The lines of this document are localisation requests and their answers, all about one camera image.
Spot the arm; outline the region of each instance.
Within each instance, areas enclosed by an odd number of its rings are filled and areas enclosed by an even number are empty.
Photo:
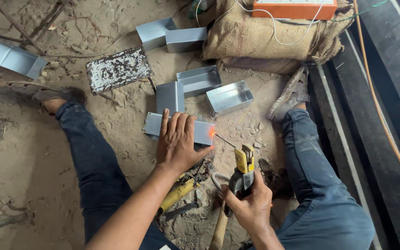
[[[251,194],[239,200],[229,189],[222,185],[225,202],[236,215],[239,224],[248,232],[257,250],[284,250],[274,230],[269,224],[272,191],[263,183],[258,169],[254,172]]]
[[[195,116],[165,109],[157,147],[157,165],[147,181],[100,228],[87,250],[138,249],[170,188],[213,147],[194,150]]]

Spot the orange box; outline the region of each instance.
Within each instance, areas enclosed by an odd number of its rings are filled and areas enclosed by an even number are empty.
[[[312,20],[320,8],[319,3],[258,3],[254,0],[253,9],[263,9],[271,13],[274,18],[291,19],[310,19]],[[337,9],[337,2],[324,3],[320,9],[316,20],[331,20]],[[268,13],[263,11],[254,11],[253,17],[269,17]]]

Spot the wooden handle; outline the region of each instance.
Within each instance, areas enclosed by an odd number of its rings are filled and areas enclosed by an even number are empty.
[[[223,241],[225,239],[226,224],[228,223],[228,217],[225,215],[225,202],[222,203],[220,209],[219,219],[217,219],[216,229],[212,236],[211,244],[209,244],[209,250],[221,250]]]

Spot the person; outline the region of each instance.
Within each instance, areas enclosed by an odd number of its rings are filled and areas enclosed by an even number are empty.
[[[303,74],[274,117],[282,120],[286,169],[300,205],[274,231],[269,224],[272,192],[258,170],[250,196],[239,200],[223,185],[224,200],[258,250],[366,250],[375,233],[372,221],[319,147],[316,126],[306,111],[307,72]],[[41,105],[55,115],[66,134],[79,180],[86,249],[178,249],[152,221],[178,176],[213,149],[194,151],[195,116],[176,112],[169,119],[164,110],[156,167],[133,193],[114,150],[84,106],[82,90],[13,84],[0,87],[0,100]]]

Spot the jeans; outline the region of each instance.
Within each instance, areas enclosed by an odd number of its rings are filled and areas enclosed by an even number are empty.
[[[86,243],[132,195],[115,152],[78,103],[62,105],[56,119],[70,144],[79,180]],[[336,177],[317,142],[316,126],[304,110],[290,110],[282,126],[287,171],[300,206],[277,235],[288,249],[367,249],[374,236],[371,219]],[[172,244],[150,225],[141,250]]]

